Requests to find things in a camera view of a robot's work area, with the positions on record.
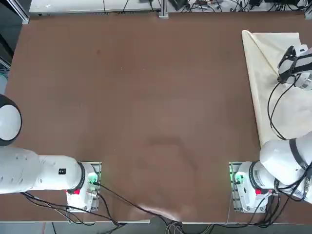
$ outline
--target electronics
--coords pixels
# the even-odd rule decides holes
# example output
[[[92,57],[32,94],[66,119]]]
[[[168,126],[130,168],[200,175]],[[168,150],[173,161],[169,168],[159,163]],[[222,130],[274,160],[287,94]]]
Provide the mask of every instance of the electronics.
[[[180,10],[183,6],[187,5],[187,0],[169,0],[169,2],[175,8],[176,11]]]
[[[297,5],[300,0],[264,0],[265,2],[277,3],[277,4],[288,4],[288,5]]]

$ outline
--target wires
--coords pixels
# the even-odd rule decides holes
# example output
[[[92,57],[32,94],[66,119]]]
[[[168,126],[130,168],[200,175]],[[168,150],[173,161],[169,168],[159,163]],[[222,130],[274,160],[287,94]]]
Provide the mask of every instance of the wires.
[[[183,11],[184,11],[184,9],[185,9],[186,7],[189,7],[189,6],[190,6],[190,1],[191,1],[191,0],[188,0],[188,2],[185,4],[185,6],[184,6],[184,8],[182,9],[181,13],[183,13]]]
[[[130,204],[130,205],[136,207],[137,209],[139,209],[139,210],[141,210],[141,211],[144,211],[145,213],[148,213],[148,214],[150,214],[150,215],[154,215],[154,216],[159,217],[159,218],[162,219],[162,220],[166,223],[166,225],[167,225],[167,222],[164,220],[164,218],[163,218],[161,215],[156,214],[156,213],[151,212],[151,211],[148,211],[148,210],[146,210],[146,209],[144,209],[144,208],[142,208],[142,207],[140,207],[140,206],[138,206],[138,205],[136,205],[136,204],[130,202],[129,200],[127,200],[127,199],[125,199],[124,197],[118,195],[117,193],[115,193],[114,191],[110,190],[109,188],[107,188],[106,186],[104,186],[104,185],[102,185],[102,184],[100,184],[100,183],[94,182],[93,184],[94,184],[94,185],[98,185],[98,186],[100,186],[100,187],[102,187],[102,188],[104,188],[104,189],[110,191],[110,192],[113,193],[115,196],[119,197],[121,200],[127,202],[128,204]]]
[[[144,209],[144,208],[142,208],[142,207],[140,207],[140,206],[138,206],[138,205],[136,205],[136,204],[130,202],[129,200],[125,199],[124,197],[120,196],[119,194],[115,193],[114,191],[112,191],[111,189],[107,188],[106,186],[104,186],[104,185],[102,185],[102,184],[100,184],[100,183],[94,182],[93,184],[94,184],[94,185],[98,185],[98,186],[100,186],[100,187],[106,189],[107,191],[111,192],[112,194],[114,194],[115,196],[117,196],[118,198],[120,198],[121,200],[125,201],[126,203],[128,203],[128,204],[130,204],[130,205],[132,205],[132,206],[134,206],[134,207],[136,207],[137,209],[139,209],[139,210],[141,210],[141,211],[144,211],[145,213],[148,213],[148,214],[150,214],[150,215],[154,215],[154,216],[159,217],[159,218],[166,224],[166,227],[167,227],[166,230],[168,229],[169,233],[171,233],[171,231],[170,231],[170,228],[168,228],[168,226],[169,226],[169,225],[172,225],[172,224],[175,224],[175,223],[179,223],[179,222],[176,222],[176,221],[171,221],[169,224],[167,224],[167,222],[165,221],[164,217],[161,216],[160,214],[156,214],[156,213],[154,213],[154,212],[148,211],[148,210],[146,210],[146,209]],[[208,229],[209,229],[210,227],[211,227],[211,225],[208,226],[205,230],[203,230],[203,231],[201,231],[201,232],[199,232],[199,233],[197,233],[197,234],[204,234],[204,233],[206,233],[206,231],[208,231]],[[185,233],[185,232],[183,231],[183,229],[182,229],[181,227],[179,227],[179,228],[178,228],[178,230],[179,230],[182,234],[187,234],[187,233]]]
[[[268,11],[271,11],[275,6],[276,6],[276,2],[273,4],[273,6]]]
[[[213,224],[213,225],[211,226],[210,232],[209,232],[208,234],[211,234],[214,228],[215,228],[215,225]]]
[[[301,176],[301,178],[296,182],[295,187],[292,189],[292,192],[287,195],[287,200],[285,201],[282,209],[280,210],[279,214],[275,217],[275,219],[272,221],[272,223],[274,223],[282,214],[282,212],[284,211],[288,201],[291,199],[292,195],[294,194],[294,192],[298,189],[299,185],[301,184],[301,182],[303,181],[303,179],[307,176],[308,171],[311,169],[312,167],[312,162],[310,163],[310,165],[306,168],[304,174]]]
[[[241,10],[241,11],[243,10],[243,7],[239,4],[238,0],[237,0],[237,1],[230,0],[230,1],[236,3],[236,6],[235,6],[235,8],[234,8],[233,11],[236,11],[236,9],[237,9],[238,6],[240,7],[240,10]]]
[[[103,0],[103,7],[104,7],[104,12],[106,14],[106,10],[105,10],[105,0]]]
[[[114,227],[113,229],[108,230],[108,231],[105,231],[105,232],[103,232],[103,233],[101,233],[101,234],[112,234],[114,231],[116,231],[116,230],[119,229],[119,228],[124,227],[125,225]]]
[[[127,4],[128,4],[128,1],[129,1],[129,0],[126,1],[126,4],[125,4],[125,6],[123,7],[122,12],[125,12],[125,9],[126,9],[126,6],[127,6]]]
[[[74,213],[71,213],[71,212],[69,212],[69,211],[67,211],[67,210],[65,210],[65,209],[62,209],[62,208],[56,208],[56,207],[54,207],[54,206],[49,205],[48,203],[45,203],[44,201],[43,201],[43,203],[45,203],[46,205],[42,205],[42,204],[36,203],[36,202],[32,201],[31,198],[33,198],[33,197],[34,197],[34,198],[37,198],[37,197],[31,195],[30,193],[27,193],[27,192],[26,192],[26,193],[22,193],[22,194],[25,196],[25,198],[26,198],[27,200],[29,200],[31,203],[35,204],[36,206],[45,207],[45,208],[49,208],[49,209],[53,209],[53,210],[55,210],[56,212],[58,212],[59,214],[61,214],[63,217],[65,217],[69,222],[72,222],[72,223],[75,223],[75,224],[83,224],[83,225],[85,225],[85,226],[93,226],[93,225],[94,225],[94,223],[92,223],[92,224],[84,223],[84,222],[82,222]],[[74,217],[78,220],[78,222],[72,220],[69,216],[63,214],[61,211],[64,211],[64,212],[66,212],[66,213],[68,213],[68,214],[74,216]]]
[[[220,9],[220,11],[222,12],[222,7],[221,7],[221,5],[220,5],[220,3],[219,3],[219,1],[218,0],[215,0],[216,1],[216,3],[218,4],[218,8]]]
[[[151,6],[152,11],[154,11],[154,8],[153,8],[153,6],[152,6],[152,0],[148,0],[148,2],[150,3],[150,6]]]
[[[55,206],[59,206],[59,207],[65,207],[65,208],[71,208],[71,209],[75,209],[75,210],[79,210],[79,211],[83,211],[83,212],[86,212],[86,213],[89,213],[89,214],[92,214],[92,215],[95,215],[95,216],[99,216],[99,217],[103,217],[103,218],[106,218],[110,221],[112,221],[109,217],[107,216],[104,216],[104,215],[101,215],[101,214],[97,214],[97,213],[94,213],[94,212],[91,212],[91,211],[86,211],[84,209],[81,209],[81,208],[78,208],[78,207],[73,207],[73,206],[68,206],[68,205],[59,205],[59,204],[55,204],[55,203],[52,203],[52,202],[48,202],[48,201],[45,201],[45,200],[42,200],[40,198],[37,198],[37,197],[34,197],[34,196],[28,196],[26,193],[21,193],[23,194],[24,196],[32,199],[32,200],[35,200],[35,201],[39,201],[39,202],[43,202],[43,203],[46,203],[47,205],[51,205],[53,206],[53,208],[49,207],[49,206],[44,206],[44,205],[41,205],[43,207],[47,207],[47,208],[50,208],[50,209],[56,209],[56,210],[61,210],[60,208],[55,208]]]
[[[102,199],[102,201],[104,202],[107,215],[108,215],[109,218],[111,219],[112,223],[113,223],[115,226],[120,226],[120,224],[112,218],[111,213],[109,212],[109,209],[108,209],[107,202],[106,202],[106,200],[104,199],[104,197],[103,197],[100,193],[98,194],[98,196],[99,196],[99,197]]]
[[[178,230],[178,232],[180,232],[180,234],[188,234],[186,232],[184,232],[183,230],[183,224],[180,226],[181,222],[178,222],[178,221],[173,221],[171,223],[168,224],[168,226],[166,227],[166,230],[165,230],[165,234],[168,234],[171,227],[173,226],[175,229],[174,229],[174,233],[176,232],[176,230]],[[196,234],[205,234],[207,231],[209,231],[211,228],[213,227],[213,224],[211,225],[208,225],[204,230],[196,233]]]
[[[52,228],[53,228],[54,234],[57,234],[57,231],[55,231],[54,222],[52,222]]]
[[[244,227],[249,226],[249,225],[251,224],[251,222],[253,221],[254,215],[256,214],[257,210],[259,209],[261,203],[262,203],[267,197],[268,197],[268,196],[265,196],[265,197],[260,201],[260,203],[258,204],[257,208],[255,209],[255,211],[254,211],[254,213],[253,213],[253,215],[252,215],[252,217],[251,217],[251,219],[249,220],[248,223],[246,223],[246,224],[244,224],[244,225],[242,225],[242,226],[237,226],[237,227],[232,227],[232,226],[229,226],[229,227],[228,227],[228,226],[224,226],[224,225],[221,225],[221,224],[215,224],[215,225],[220,226],[220,227],[224,227],[224,228],[244,228]]]
[[[268,105],[267,105],[267,114],[268,114],[268,118],[269,118],[269,121],[270,121],[270,127],[271,129],[275,130],[275,134],[278,138],[280,138],[281,140],[287,140],[278,130],[277,128],[275,127],[275,125],[273,124],[273,121],[272,121],[272,118],[273,118],[273,114],[275,112],[275,109],[277,107],[277,104],[279,103],[279,101],[281,100],[281,98],[292,88],[295,86],[296,82],[298,81],[298,79],[300,78],[300,75],[294,79],[294,82],[291,86],[289,86],[282,94],[281,96],[277,99],[274,107],[273,107],[273,111],[272,111],[272,114],[270,115],[270,111],[269,111],[269,107],[270,107],[270,102],[271,102],[271,98],[272,98],[272,95],[274,93],[274,91],[277,89],[277,87],[280,85],[280,83],[277,83],[276,86],[273,88],[270,96],[269,96],[269,99],[268,99]]]

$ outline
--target black stripe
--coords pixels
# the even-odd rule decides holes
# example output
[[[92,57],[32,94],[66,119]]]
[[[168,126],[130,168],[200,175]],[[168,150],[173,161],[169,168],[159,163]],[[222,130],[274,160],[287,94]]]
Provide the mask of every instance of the black stripe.
[[[304,71],[309,71],[309,70],[312,70],[312,62],[299,66],[299,67],[295,67],[292,72],[299,73],[299,72],[304,72]]]
[[[250,179],[250,183],[251,183],[251,185],[252,185],[252,187],[253,187],[254,189],[261,189],[261,187],[259,187],[259,186],[257,185],[257,182],[256,182],[255,179],[254,179],[254,166],[255,166],[255,164],[256,164],[257,162],[258,162],[258,161],[252,162],[252,164],[251,164],[250,167],[249,167],[249,179]]]
[[[300,167],[302,169],[304,169],[304,170],[307,169],[308,164],[302,159],[302,157],[298,151],[297,144],[296,144],[296,138],[289,140],[289,146],[291,148],[293,158],[296,160],[296,162],[300,165]]]

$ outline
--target floor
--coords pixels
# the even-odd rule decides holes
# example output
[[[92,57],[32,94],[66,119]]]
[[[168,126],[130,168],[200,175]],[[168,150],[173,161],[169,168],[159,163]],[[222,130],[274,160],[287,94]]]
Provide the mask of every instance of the floor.
[[[28,10],[31,0],[19,0],[22,6]],[[0,33],[7,40],[12,49],[15,49],[19,33],[21,29],[21,20],[17,15],[10,12],[7,8],[0,4]],[[0,46],[0,56],[11,62],[11,58],[6,54],[4,49]],[[113,228],[112,223],[97,223],[94,226],[78,226],[69,223],[55,223],[55,229],[57,234],[75,233],[75,234],[104,234],[106,231]],[[190,234],[195,234],[204,230],[206,225],[204,224],[189,224],[184,225],[184,231]],[[242,229],[226,229],[216,226],[213,234],[293,234],[300,232],[301,234],[311,233],[312,226],[310,225],[272,225],[267,229],[260,229],[257,227],[246,227]],[[159,234],[165,232],[164,223],[158,218],[151,220],[150,224],[135,224],[130,223],[125,227],[116,230],[114,234]],[[0,223],[0,234],[54,234],[51,223]]]

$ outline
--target white cloth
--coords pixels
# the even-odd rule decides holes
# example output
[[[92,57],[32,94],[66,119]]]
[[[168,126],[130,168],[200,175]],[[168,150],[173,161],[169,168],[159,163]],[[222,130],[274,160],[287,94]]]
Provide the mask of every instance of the white cloth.
[[[289,46],[301,45],[298,33],[250,33],[242,31],[249,82],[261,146],[278,139],[270,128],[267,104],[271,91],[277,84],[277,65]],[[280,84],[275,90],[270,113],[289,87]],[[273,123],[287,139],[300,137],[312,130],[312,92],[292,87],[280,100],[273,115]]]

